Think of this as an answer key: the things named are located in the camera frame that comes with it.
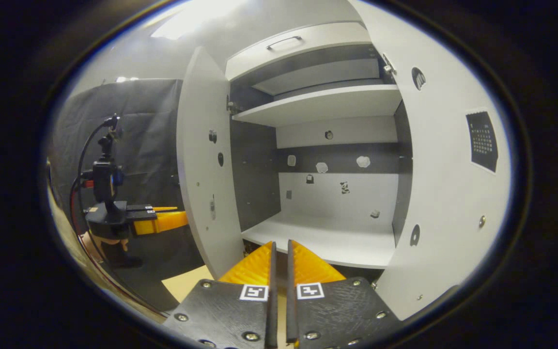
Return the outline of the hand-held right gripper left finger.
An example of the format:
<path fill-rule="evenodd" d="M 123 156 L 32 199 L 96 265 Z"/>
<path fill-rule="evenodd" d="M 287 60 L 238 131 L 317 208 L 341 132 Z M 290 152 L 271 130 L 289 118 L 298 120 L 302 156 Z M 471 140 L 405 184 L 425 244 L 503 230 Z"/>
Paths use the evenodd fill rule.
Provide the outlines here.
<path fill-rule="evenodd" d="M 219 280 L 202 279 L 163 323 L 178 338 L 213 349 L 276 349 L 277 248 L 255 249 Z"/>

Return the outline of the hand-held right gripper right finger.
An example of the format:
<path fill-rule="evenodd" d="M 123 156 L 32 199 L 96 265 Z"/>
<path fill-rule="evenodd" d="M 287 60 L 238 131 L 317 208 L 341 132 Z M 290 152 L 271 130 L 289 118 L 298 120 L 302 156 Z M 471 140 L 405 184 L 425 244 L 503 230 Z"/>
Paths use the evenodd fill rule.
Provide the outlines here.
<path fill-rule="evenodd" d="M 353 349 L 385 340 L 402 322 L 362 277 L 347 278 L 288 242 L 286 341 L 295 349 Z"/>

